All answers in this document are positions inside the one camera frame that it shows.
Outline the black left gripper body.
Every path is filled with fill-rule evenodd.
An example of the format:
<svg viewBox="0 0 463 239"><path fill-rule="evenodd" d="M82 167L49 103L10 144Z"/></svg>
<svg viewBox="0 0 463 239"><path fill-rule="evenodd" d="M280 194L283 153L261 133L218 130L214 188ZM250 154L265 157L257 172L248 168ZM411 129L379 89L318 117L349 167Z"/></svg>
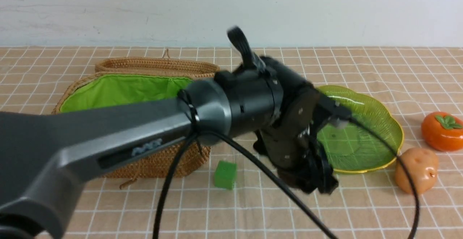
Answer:
<svg viewBox="0 0 463 239"><path fill-rule="evenodd" d="M330 195L339 183L317 135L338 114L333 99L316 89L302 89L283 104L273 125L259 130L254 148L268 157L289 187Z"/></svg>

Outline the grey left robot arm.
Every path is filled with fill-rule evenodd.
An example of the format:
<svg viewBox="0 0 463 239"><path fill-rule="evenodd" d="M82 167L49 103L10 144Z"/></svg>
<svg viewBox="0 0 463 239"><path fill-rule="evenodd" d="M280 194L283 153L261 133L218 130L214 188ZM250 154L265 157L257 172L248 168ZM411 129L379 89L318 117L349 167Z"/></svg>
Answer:
<svg viewBox="0 0 463 239"><path fill-rule="evenodd" d="M278 169L263 170L314 221L290 187L338 186L317 133L349 115L279 61L255 55L194 81L174 98L55 115L1 112L1 238L61 239L85 183L182 141L214 145L248 132Z"/></svg>

